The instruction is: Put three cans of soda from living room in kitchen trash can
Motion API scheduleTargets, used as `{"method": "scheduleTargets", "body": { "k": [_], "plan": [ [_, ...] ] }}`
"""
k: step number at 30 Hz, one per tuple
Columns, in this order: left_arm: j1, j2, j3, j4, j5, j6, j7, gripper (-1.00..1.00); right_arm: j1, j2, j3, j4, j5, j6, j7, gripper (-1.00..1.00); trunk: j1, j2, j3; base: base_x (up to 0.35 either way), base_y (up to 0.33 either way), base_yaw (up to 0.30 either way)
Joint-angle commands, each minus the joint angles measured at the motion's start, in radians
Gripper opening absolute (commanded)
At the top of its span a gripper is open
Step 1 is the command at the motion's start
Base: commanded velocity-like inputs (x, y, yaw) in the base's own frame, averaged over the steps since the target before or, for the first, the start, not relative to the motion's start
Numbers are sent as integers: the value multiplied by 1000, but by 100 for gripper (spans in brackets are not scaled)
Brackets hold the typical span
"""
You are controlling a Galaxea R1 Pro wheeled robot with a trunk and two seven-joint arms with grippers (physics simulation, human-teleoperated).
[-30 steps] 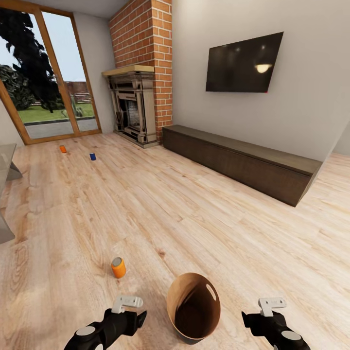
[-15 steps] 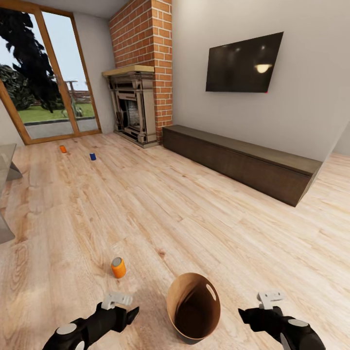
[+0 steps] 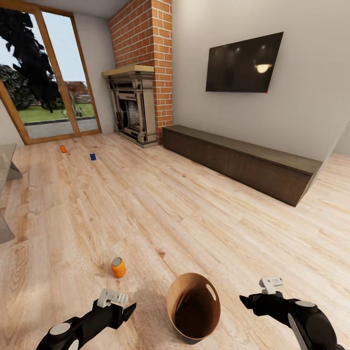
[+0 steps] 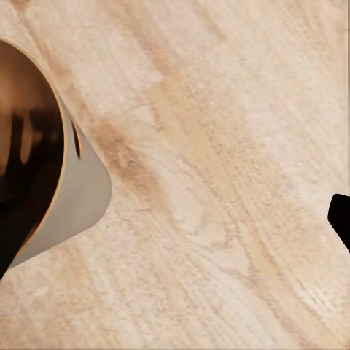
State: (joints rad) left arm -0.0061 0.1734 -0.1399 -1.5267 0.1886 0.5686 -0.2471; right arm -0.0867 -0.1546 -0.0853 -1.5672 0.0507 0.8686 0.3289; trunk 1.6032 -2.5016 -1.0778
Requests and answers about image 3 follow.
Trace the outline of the trash can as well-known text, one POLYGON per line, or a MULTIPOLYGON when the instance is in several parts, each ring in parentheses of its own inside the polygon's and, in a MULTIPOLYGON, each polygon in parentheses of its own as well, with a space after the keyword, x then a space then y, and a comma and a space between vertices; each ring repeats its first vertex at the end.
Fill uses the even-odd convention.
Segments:
POLYGON ((197 273, 184 273, 171 284, 167 310, 180 339, 194 345, 210 336, 221 315, 219 295, 209 279, 197 273), (207 288, 210 285, 216 300, 207 288))

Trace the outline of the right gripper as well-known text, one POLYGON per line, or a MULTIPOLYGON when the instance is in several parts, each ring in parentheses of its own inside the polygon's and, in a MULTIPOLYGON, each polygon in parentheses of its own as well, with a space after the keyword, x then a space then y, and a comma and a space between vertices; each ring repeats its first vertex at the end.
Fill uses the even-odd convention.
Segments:
POLYGON ((241 302, 246 306, 246 308, 253 309, 255 315, 270 315, 274 319, 281 322, 280 319, 276 316, 276 312, 274 310, 275 301, 279 298, 285 299, 280 291, 276 291, 276 294, 268 295, 258 293, 249 295, 248 297, 239 296, 239 298, 241 302))

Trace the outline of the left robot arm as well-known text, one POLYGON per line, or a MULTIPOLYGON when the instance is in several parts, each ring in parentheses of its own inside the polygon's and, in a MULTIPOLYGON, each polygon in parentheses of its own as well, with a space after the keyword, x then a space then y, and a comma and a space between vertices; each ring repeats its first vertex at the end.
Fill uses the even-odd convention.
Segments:
POLYGON ((36 350, 80 350, 89 340, 109 326, 118 329, 126 323, 136 308, 136 303, 123 310, 111 301, 126 303, 128 296, 109 288, 103 288, 92 310, 85 316, 73 317, 52 327, 38 344, 36 350))

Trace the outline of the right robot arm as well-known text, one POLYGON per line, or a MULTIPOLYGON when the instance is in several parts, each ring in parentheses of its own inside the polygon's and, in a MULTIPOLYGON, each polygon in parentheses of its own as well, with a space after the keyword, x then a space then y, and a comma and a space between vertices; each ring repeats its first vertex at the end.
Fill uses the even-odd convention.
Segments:
POLYGON ((285 299, 280 291, 275 291, 274 287, 285 284, 282 276, 264 277, 259 282, 264 288, 262 293, 239 298, 255 315, 270 315, 289 326, 301 350, 345 350, 337 343, 331 322, 317 305, 296 298, 285 299))

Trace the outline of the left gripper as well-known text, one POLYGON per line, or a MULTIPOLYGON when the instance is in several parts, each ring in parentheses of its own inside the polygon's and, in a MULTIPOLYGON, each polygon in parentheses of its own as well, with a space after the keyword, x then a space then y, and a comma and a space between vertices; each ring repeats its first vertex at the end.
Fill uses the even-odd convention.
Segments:
POLYGON ((92 310, 88 314, 95 319, 96 330, 94 337, 99 334, 104 328, 109 326, 113 329, 118 329, 121 324, 126 323, 136 308, 136 303, 130 305, 123 310, 122 306, 112 304, 104 308, 97 306, 98 300, 93 303, 92 310))

